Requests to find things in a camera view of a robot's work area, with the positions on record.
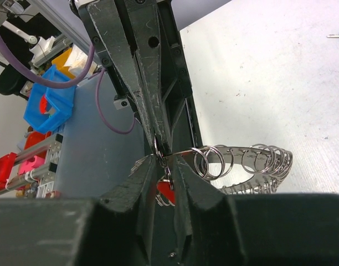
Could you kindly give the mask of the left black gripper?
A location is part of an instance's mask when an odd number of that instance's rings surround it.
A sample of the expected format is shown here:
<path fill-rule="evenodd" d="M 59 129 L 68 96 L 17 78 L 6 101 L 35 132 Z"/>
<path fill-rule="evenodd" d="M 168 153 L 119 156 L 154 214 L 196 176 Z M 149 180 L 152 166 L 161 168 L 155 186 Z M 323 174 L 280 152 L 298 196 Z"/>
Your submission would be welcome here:
<path fill-rule="evenodd" d="M 151 149 L 170 154 L 177 121 L 193 94 L 171 2 L 70 1 L 69 6 L 118 96 L 129 100 Z"/>

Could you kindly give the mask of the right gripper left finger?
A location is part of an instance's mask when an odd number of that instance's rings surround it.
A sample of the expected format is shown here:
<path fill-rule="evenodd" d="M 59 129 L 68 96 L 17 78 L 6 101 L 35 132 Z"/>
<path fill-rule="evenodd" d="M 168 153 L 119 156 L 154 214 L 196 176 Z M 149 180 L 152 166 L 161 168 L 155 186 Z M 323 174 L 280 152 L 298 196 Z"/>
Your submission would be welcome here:
<path fill-rule="evenodd" d="M 0 265 L 149 265 L 157 160 L 100 198 L 0 199 Z"/>

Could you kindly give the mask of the red tag key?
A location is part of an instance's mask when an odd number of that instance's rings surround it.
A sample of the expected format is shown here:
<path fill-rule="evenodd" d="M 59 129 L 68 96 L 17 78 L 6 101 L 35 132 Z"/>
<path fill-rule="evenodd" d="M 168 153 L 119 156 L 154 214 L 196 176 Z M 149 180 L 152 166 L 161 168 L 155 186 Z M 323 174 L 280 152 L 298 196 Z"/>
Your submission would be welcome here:
<path fill-rule="evenodd" d="M 170 180 L 161 179 L 157 182 L 156 201 L 161 207 L 174 207 L 174 190 L 171 187 Z"/>

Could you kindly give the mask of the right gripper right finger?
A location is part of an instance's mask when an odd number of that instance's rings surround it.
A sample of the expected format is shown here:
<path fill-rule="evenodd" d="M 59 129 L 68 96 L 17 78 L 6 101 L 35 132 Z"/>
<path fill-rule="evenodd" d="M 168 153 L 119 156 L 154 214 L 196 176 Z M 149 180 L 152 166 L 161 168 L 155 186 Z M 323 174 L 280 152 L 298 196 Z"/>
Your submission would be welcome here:
<path fill-rule="evenodd" d="M 181 265 L 339 265 L 338 194 L 225 195 L 174 156 Z"/>

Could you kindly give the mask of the metal keyring disc with rings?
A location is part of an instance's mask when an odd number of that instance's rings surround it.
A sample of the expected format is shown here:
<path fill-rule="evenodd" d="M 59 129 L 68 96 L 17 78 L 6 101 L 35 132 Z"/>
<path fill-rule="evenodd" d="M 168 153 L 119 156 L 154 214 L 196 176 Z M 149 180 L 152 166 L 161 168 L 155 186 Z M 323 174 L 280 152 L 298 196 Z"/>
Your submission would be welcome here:
<path fill-rule="evenodd" d="M 291 151 L 264 144 L 205 145 L 176 155 L 182 156 L 199 178 L 228 195 L 275 193 L 293 163 Z"/>

